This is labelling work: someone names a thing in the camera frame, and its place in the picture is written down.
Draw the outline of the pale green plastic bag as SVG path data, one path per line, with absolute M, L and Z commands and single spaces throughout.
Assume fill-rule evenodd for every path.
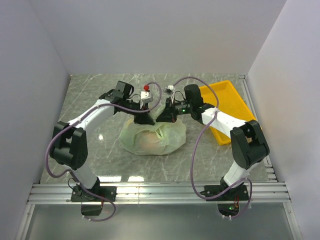
M 186 143 L 187 127 L 180 120 L 156 122 L 154 125 L 134 123 L 130 117 L 119 134 L 120 145 L 138 156 L 168 155 Z

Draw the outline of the yellow plastic tray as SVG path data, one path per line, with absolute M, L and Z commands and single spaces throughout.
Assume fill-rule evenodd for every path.
M 257 120 L 234 85 L 229 80 L 212 83 L 210 84 L 210 87 L 214 90 L 218 97 L 219 110 L 237 119 L 245 121 Z M 212 91 L 205 85 L 200 86 L 199 89 L 204 103 L 216 106 L 217 100 Z M 213 127 L 210 127 L 210 130 L 220 146 L 231 143 L 231 139 L 224 133 Z

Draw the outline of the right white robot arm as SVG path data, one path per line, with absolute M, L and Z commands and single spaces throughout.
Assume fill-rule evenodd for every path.
M 166 99 L 163 112 L 157 122 L 174 123 L 179 115 L 189 114 L 195 121 L 207 129 L 212 127 L 231 140 L 233 163 L 220 180 L 220 192 L 212 196 L 233 199 L 238 187 L 247 180 L 250 171 L 270 154 L 270 148 L 256 120 L 245 121 L 228 115 L 218 109 L 218 105 L 206 103 L 196 84 L 184 88 L 184 100 L 175 101 L 175 88 L 169 85 L 164 90 Z

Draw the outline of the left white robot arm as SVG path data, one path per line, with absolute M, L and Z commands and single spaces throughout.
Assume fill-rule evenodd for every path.
M 89 201 L 97 200 L 101 195 L 100 180 L 87 164 L 87 137 L 108 118 L 118 112 L 133 115 L 139 124 L 153 125 L 148 104 L 153 101 L 150 85 L 146 84 L 140 93 L 138 102 L 132 100 L 135 88 L 126 82 L 118 81 L 114 89 L 103 93 L 88 110 L 69 122 L 58 122 L 52 134 L 44 157 L 45 168 L 53 178 L 49 167 L 49 158 L 65 166 L 64 173 L 70 173 L 76 184 L 83 189 L 82 194 Z

